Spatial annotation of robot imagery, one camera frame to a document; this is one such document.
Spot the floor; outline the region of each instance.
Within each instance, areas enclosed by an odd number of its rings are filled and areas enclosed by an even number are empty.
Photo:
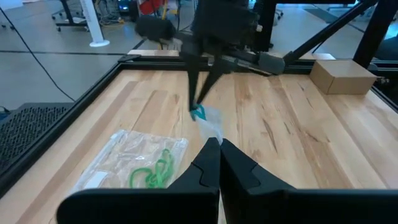
[[[279,6],[284,16],[272,31],[275,45],[272,51],[286,53],[293,50],[327,26],[323,20],[304,11],[305,7],[315,6]],[[111,43],[92,48],[89,46],[91,35],[84,28],[62,27],[61,32],[56,30],[51,15],[61,9],[59,1],[47,0],[6,10],[6,14],[58,85],[77,99],[142,39],[135,34],[134,24],[127,22],[123,26],[103,27],[104,38]],[[193,19],[193,1],[185,1],[181,12],[180,27],[188,26]],[[169,19],[174,23],[177,21],[174,16]],[[5,21],[0,15],[0,22]],[[395,28],[389,30],[387,36],[396,35]],[[336,58],[352,58],[362,36],[358,29],[346,26],[317,52],[330,53]],[[157,48],[157,44],[146,41],[138,49]],[[67,101],[70,100],[54,87],[16,32],[9,27],[0,28],[0,105],[14,109],[27,102]]]

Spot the clear plastic bag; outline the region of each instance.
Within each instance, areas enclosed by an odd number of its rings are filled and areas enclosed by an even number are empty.
[[[72,193],[90,188],[166,188],[175,180],[187,146],[186,139],[119,130]]]
[[[199,108],[193,112],[195,121],[198,123],[200,136],[206,142],[208,138],[216,137],[218,143],[223,143],[223,121],[218,109],[199,105]]]

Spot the cardboard box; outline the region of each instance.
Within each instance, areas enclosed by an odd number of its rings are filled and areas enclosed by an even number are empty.
[[[366,94],[376,76],[352,60],[318,60],[310,78],[325,94]]]

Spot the wooden tabletop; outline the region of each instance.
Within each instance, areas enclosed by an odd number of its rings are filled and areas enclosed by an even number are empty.
[[[122,71],[3,196],[1,223],[55,223],[59,203],[119,129],[187,138],[181,174],[204,144],[188,112],[187,79]],[[225,138],[296,188],[398,187],[398,115],[372,92],[326,96],[306,75],[234,73],[204,105],[221,111]]]

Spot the white pole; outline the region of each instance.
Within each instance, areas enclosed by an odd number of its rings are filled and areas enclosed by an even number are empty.
[[[108,45],[110,42],[108,40],[104,40],[104,37],[102,36],[93,0],[80,0],[80,2],[81,7],[83,8],[83,14],[86,17],[87,26],[90,29],[91,37],[93,38],[93,41],[90,43],[90,47],[102,47]]]

